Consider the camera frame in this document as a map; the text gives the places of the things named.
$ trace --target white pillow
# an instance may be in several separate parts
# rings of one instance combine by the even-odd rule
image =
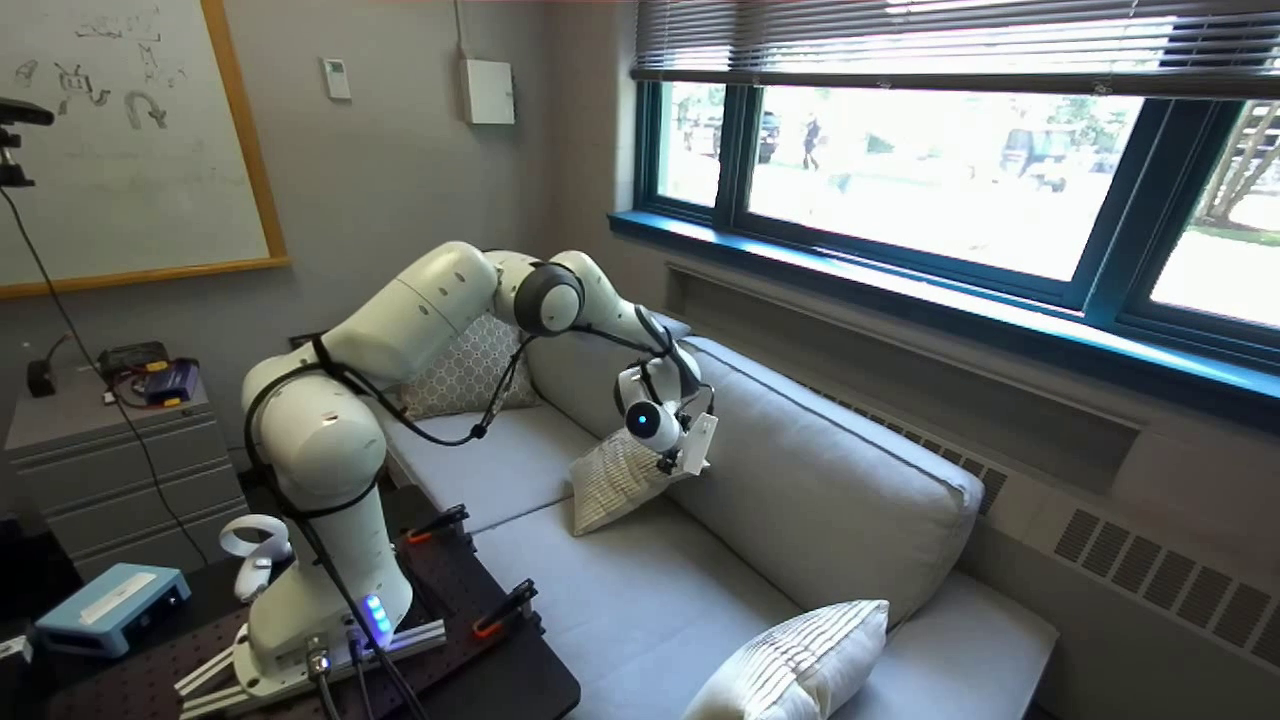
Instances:
[[[494,318],[476,318],[452,345],[438,349],[422,379],[399,389],[407,418],[483,412],[494,379],[512,366],[518,333]],[[501,399],[502,409],[532,405],[522,361]]]
[[[887,602],[790,615],[734,648],[690,696],[690,720],[818,720],[849,705],[884,654]]]
[[[657,457],[619,428],[568,468],[572,533],[587,537],[657,500],[668,484]]]

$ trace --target window sill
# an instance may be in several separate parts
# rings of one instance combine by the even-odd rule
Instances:
[[[881,312],[931,325],[938,333],[963,333],[995,349],[1017,349],[1035,361],[1067,366],[1076,372],[1140,389],[1159,399],[1174,399],[1198,412],[1245,420],[1252,428],[1280,431],[1280,376],[1245,367],[1230,361],[1180,353],[1116,333],[1086,330],[1071,318],[1010,306],[995,295],[958,292],[936,282],[898,275],[850,259],[827,259],[799,249],[759,243],[749,236],[727,236],[705,225],[619,214],[610,229],[631,242],[648,242],[668,251],[708,255],[739,264],[743,273],[788,273],[805,287],[871,306]]]

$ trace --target couch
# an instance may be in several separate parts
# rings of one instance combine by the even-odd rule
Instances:
[[[568,472],[619,428],[594,338],[534,342],[491,431],[436,448],[386,423],[392,476],[465,504],[486,571],[534,580],[548,644],[581,676],[584,720],[683,718],[750,638],[835,602],[887,602],[887,641],[835,718],[1022,718],[1056,629],[958,571],[981,480],[743,353],[683,338],[719,391],[713,472],[577,537]],[[476,412],[426,418],[459,436]]]

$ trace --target window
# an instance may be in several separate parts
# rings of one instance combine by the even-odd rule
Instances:
[[[648,0],[635,205],[1280,367],[1277,38],[1217,0]]]

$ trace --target camera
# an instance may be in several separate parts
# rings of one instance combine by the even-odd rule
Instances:
[[[27,101],[0,98],[0,187],[27,187],[27,172],[10,159],[23,142],[8,124],[53,124],[53,111]]]

